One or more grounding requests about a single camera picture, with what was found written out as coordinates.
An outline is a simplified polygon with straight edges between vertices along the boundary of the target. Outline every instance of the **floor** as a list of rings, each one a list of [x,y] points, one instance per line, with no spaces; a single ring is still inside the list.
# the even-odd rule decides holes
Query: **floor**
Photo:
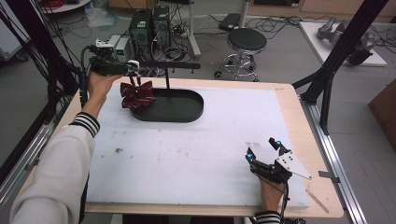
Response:
[[[82,10],[65,13],[57,19],[68,32],[64,39],[68,47],[79,55],[81,50],[94,44],[96,38],[109,39],[112,34],[122,34],[129,25],[127,15],[117,14],[113,27],[89,28]],[[210,17],[195,21],[196,33],[220,33]],[[378,30],[388,26],[378,24]],[[391,36],[396,36],[396,26],[390,26]],[[190,72],[176,70],[173,78],[214,79],[222,59],[233,51],[227,46],[226,35],[197,35],[202,52],[197,60],[202,68]],[[61,53],[64,49],[59,39],[54,39]],[[386,136],[375,121],[368,103],[396,78],[396,54],[385,48],[375,47],[376,52],[388,63],[385,67],[342,66],[333,81],[329,116],[329,132],[337,149],[349,182],[361,205],[368,223],[396,223],[396,154]],[[286,26],[276,37],[269,39],[264,52],[255,57],[260,82],[293,83],[316,72],[321,65],[303,32]],[[220,79],[233,80],[223,75]],[[240,78],[251,81],[251,77]],[[303,93],[306,87],[296,90]],[[0,67],[0,163],[3,163],[18,144],[30,124],[46,103],[46,82],[31,61],[11,60]],[[0,222],[8,223],[9,203],[0,211]],[[85,224],[111,223],[112,215],[87,215]],[[172,217],[173,223],[188,223],[187,217]],[[342,218],[307,218],[308,223],[350,223],[347,213]]]

